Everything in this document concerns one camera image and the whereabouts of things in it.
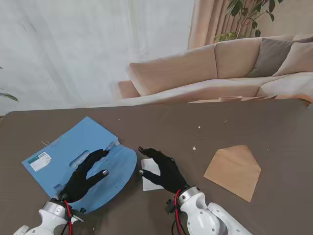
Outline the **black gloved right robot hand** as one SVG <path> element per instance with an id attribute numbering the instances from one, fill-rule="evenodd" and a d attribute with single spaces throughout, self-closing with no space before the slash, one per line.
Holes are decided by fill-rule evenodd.
<path id="1" fill-rule="evenodd" d="M 140 146 L 138 150 L 149 159 L 153 159 L 160 170 L 160 176 L 158 176 L 148 170 L 141 169 L 139 172 L 142 177 L 156 185 L 162 186 L 171 193 L 182 192 L 190 187 L 173 158 L 153 148 L 142 148 Z"/>

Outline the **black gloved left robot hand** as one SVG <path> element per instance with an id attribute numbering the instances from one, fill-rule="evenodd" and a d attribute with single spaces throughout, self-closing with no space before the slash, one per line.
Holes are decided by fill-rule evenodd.
<path id="1" fill-rule="evenodd" d="M 65 187 L 61 190 L 59 199 L 61 201 L 67 201 L 68 203 L 79 201 L 87 194 L 90 188 L 107 177 L 109 172 L 104 169 L 89 177 L 88 179 L 87 174 L 97 161 L 106 157 L 108 154 L 109 151 L 103 149 L 99 149 L 90 153 L 73 172 L 71 178 Z"/>

